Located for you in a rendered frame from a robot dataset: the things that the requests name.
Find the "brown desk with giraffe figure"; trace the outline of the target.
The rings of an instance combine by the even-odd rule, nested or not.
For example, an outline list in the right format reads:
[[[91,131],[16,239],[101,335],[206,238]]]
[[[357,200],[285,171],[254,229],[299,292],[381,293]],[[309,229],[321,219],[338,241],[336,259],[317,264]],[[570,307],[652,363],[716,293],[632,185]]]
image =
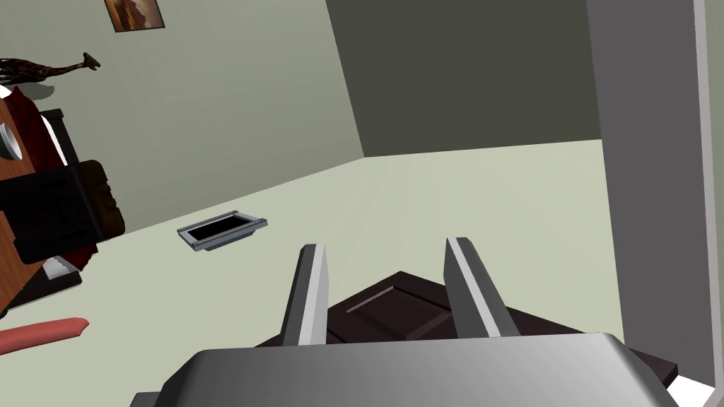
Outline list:
[[[80,64],[64,68],[41,66],[22,59],[0,59],[0,85],[12,85],[14,87],[11,93],[5,98],[5,101],[8,105],[10,116],[17,126],[18,137],[25,147],[30,164],[34,169],[32,173],[66,165],[74,165],[80,162],[70,161],[67,164],[62,162],[62,157],[60,153],[57,152],[52,142],[49,129],[43,120],[44,117],[34,102],[25,96],[20,86],[26,83],[39,83],[49,77],[59,76],[77,69],[89,68],[96,70],[98,67],[99,63],[89,54],[83,55],[83,62]],[[82,271],[97,251],[97,244],[93,244],[48,259],[57,258],[61,265],[70,269],[72,273],[75,273]]]

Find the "brown wall picture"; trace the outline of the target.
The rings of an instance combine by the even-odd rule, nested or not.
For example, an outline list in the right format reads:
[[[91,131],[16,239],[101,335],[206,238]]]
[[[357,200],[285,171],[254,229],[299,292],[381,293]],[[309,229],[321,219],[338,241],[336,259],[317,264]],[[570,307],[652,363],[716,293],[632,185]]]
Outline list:
[[[165,27],[158,0],[104,0],[113,30],[127,33]]]

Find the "dark brown panelled door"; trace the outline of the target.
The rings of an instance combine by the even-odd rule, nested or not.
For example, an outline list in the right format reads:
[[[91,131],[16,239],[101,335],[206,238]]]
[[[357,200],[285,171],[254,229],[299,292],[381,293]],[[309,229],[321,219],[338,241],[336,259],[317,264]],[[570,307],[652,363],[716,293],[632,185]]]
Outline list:
[[[522,336],[573,335],[582,331],[508,308]],[[458,338],[444,285],[399,271],[331,306],[327,344],[423,341]],[[669,387],[677,365],[630,349]]]

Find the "pink cylinder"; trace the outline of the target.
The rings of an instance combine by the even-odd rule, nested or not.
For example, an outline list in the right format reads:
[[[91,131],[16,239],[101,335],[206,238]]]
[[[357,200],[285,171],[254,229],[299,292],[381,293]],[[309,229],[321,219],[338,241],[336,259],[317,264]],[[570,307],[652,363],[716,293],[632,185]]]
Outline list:
[[[87,319],[72,317],[2,330],[0,355],[79,337],[88,325]]]

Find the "grey door leaf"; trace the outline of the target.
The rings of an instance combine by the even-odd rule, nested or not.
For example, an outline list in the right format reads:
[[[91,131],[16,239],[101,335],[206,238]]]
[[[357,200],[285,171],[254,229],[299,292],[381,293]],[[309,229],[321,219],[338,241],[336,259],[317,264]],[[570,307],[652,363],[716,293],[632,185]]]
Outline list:
[[[586,0],[625,344],[724,389],[704,0]]]

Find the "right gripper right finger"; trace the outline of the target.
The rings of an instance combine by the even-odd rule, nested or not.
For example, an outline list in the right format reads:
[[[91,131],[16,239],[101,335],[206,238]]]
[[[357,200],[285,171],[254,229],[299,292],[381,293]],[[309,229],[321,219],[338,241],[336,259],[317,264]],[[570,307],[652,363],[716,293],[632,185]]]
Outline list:
[[[520,335],[471,239],[446,240],[443,280],[458,338]]]

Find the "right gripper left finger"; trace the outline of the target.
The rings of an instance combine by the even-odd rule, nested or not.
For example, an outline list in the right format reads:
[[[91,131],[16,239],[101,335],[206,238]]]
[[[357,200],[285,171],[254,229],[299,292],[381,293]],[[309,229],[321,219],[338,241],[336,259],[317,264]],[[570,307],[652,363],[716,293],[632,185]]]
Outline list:
[[[326,344],[328,300],[329,274],[325,245],[306,244],[298,257],[281,327],[281,344]]]

